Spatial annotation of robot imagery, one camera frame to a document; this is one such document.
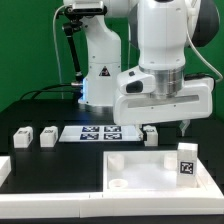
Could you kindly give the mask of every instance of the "black wire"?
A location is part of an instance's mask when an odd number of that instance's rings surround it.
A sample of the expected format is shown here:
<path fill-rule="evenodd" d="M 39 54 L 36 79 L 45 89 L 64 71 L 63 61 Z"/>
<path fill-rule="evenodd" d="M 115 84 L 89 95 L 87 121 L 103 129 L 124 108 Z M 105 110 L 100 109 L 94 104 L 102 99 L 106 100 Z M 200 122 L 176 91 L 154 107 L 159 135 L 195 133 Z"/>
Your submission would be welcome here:
<path fill-rule="evenodd" d="M 33 90 L 33 91 L 29 91 L 27 93 L 24 93 L 19 100 L 23 100 L 23 98 L 31 93 L 43 93 L 43 92 L 47 92 L 47 93 L 74 93 L 74 90 Z"/>
<path fill-rule="evenodd" d="M 38 95 L 40 95 L 42 90 L 49 90 L 49 89 L 55 89 L 55 88 L 60 88 L 60 87 L 66 87 L 66 86 L 71 86 L 70 83 L 62 83 L 62 84 L 56 84 L 52 86 L 46 86 L 43 89 L 39 91 L 35 91 L 36 93 L 31 97 L 31 99 L 35 99 Z"/>

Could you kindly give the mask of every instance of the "black table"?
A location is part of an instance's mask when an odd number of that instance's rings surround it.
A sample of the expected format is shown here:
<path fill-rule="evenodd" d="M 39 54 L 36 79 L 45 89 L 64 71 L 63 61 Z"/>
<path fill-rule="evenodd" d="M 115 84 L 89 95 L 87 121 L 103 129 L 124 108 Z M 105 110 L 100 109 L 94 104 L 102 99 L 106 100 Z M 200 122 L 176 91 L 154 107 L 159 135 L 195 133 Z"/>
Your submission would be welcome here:
<path fill-rule="evenodd" d="M 101 192 L 103 152 L 174 150 L 179 142 L 199 144 L 199 159 L 224 193 L 224 124 L 218 119 L 192 121 L 184 138 L 180 122 L 156 124 L 159 147 L 142 142 L 59 143 L 42 149 L 39 136 L 45 127 L 57 126 L 59 136 L 66 125 L 111 125 L 112 115 L 85 112 L 72 100 L 24 100 L 0 113 L 0 155 L 10 155 L 12 172 L 0 194 Z M 31 126 L 34 140 L 27 149 L 15 149 L 13 135 Z M 89 219 L 0 220 L 0 223 L 224 223 L 224 216 L 148 216 Z"/>

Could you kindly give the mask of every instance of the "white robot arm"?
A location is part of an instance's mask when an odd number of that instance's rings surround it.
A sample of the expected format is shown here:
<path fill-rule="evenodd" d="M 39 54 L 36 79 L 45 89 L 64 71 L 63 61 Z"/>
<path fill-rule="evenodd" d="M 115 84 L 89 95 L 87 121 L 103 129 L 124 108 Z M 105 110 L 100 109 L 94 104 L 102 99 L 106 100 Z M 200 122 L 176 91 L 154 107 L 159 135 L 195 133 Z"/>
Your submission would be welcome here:
<path fill-rule="evenodd" d="M 114 121 L 141 125 L 208 117 L 214 80 L 184 80 L 184 47 L 192 37 L 201 1 L 140 0 L 139 66 L 118 75 Z"/>
<path fill-rule="evenodd" d="M 189 45 L 188 32 L 194 43 L 200 40 L 197 46 L 206 45 L 217 33 L 219 18 L 213 0 L 64 0 L 64 4 L 72 10 L 105 5 L 110 17 L 127 17 L 131 11 L 129 21 L 135 24 L 130 24 L 130 39 L 140 49 L 139 65 L 120 73 L 119 37 L 107 29 L 104 16 L 83 18 L 89 74 L 80 104 L 113 108 L 118 125 L 196 119 L 212 113 L 214 80 L 185 80 L 184 47 Z M 211 32 L 203 33 L 209 25 Z M 201 34 L 207 39 L 198 38 Z M 106 56 L 105 48 L 110 53 Z M 104 68 L 109 78 L 100 75 Z"/>

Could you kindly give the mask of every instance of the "small white block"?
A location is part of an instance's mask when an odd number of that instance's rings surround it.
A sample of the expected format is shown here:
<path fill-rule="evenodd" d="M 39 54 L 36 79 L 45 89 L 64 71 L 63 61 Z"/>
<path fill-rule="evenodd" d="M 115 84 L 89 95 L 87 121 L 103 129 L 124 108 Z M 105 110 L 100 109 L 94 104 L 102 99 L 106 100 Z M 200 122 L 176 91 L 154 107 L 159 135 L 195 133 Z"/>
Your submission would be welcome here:
<path fill-rule="evenodd" d="M 158 146 L 158 132 L 156 127 L 147 125 L 144 127 L 144 131 L 147 134 L 147 141 L 145 141 L 145 146 Z"/>
<path fill-rule="evenodd" d="M 177 154 L 176 153 L 167 153 L 164 156 L 164 168 L 171 171 L 177 170 Z"/>
<path fill-rule="evenodd" d="M 107 165 L 111 171 L 122 171 L 124 169 L 124 156 L 116 153 L 108 155 Z"/>
<path fill-rule="evenodd" d="M 11 172 L 11 162 L 9 156 L 0 157 L 0 187 Z"/>
<path fill-rule="evenodd" d="M 177 186 L 197 187 L 197 153 L 197 144 L 179 144 L 177 151 Z"/>
<path fill-rule="evenodd" d="M 28 148 L 33 140 L 33 129 L 31 127 L 20 128 L 13 136 L 15 148 Z"/>
<path fill-rule="evenodd" d="M 54 147 L 58 140 L 58 128 L 55 126 L 46 127 L 40 135 L 41 147 Z"/>

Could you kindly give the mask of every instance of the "white platform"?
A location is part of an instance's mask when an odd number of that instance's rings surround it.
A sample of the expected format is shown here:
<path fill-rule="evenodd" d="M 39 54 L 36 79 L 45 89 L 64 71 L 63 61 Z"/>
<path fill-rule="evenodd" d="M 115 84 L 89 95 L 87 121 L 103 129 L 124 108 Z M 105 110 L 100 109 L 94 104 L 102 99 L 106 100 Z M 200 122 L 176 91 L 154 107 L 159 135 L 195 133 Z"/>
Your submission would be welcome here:
<path fill-rule="evenodd" d="M 103 192 L 0 195 L 0 219 L 223 214 L 224 197 L 200 161 L 198 187 L 176 188 L 175 171 L 162 166 L 166 152 L 119 152 L 126 165 L 116 174 L 107 170 L 111 153 L 104 153 Z M 126 178 L 129 187 L 111 191 L 111 178 Z"/>
<path fill-rule="evenodd" d="M 9 156 L 0 156 L 0 187 L 11 172 L 11 162 Z"/>
<path fill-rule="evenodd" d="M 134 126 L 65 126 L 59 142 L 140 141 Z"/>

